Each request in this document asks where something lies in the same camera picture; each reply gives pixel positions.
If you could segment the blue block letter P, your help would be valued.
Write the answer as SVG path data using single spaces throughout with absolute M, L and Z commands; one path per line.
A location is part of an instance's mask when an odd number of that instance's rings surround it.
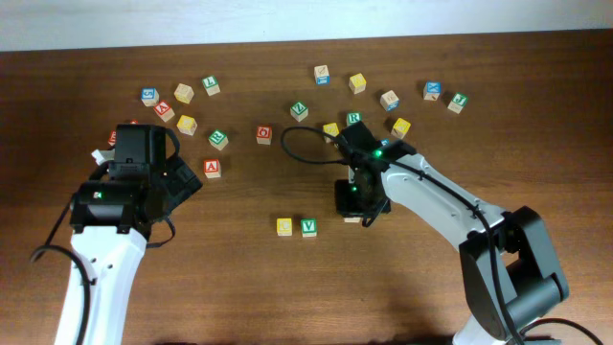
M 362 218 L 360 217 L 350 217 L 350 218 L 343 218 L 343 220 L 345 222 L 352 222 L 352 223 L 358 223 L 362 220 Z

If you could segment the green block letter V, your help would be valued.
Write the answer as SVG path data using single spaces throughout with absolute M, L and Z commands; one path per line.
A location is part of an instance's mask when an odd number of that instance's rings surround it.
M 301 232 L 304 238 L 316 237 L 318 234 L 315 218 L 303 218 L 301 220 Z

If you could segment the yellow block letter C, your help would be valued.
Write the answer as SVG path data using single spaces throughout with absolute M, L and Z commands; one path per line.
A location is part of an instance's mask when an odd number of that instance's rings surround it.
M 289 237 L 293 234 L 293 226 L 291 218 L 276 219 L 277 235 L 280 237 Z

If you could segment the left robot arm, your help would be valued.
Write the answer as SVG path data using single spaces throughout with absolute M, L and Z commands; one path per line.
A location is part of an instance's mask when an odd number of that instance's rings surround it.
M 163 126 L 119 125 L 113 149 L 96 155 L 97 168 L 69 205 L 71 260 L 57 328 L 57 344 L 119 344 L 131 287 L 151 229 L 202 183 L 177 151 L 175 133 Z

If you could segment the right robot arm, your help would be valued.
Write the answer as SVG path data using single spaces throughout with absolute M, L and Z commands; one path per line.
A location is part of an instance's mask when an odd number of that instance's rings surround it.
M 399 204 L 440 233 L 460 254 L 470 317 L 455 344 L 513 343 L 520 331 L 566 300 L 569 286 L 533 209 L 509 212 L 469 193 L 401 140 L 381 144 L 358 122 L 336 137 L 353 183 L 337 198 L 343 216 L 369 226 Z

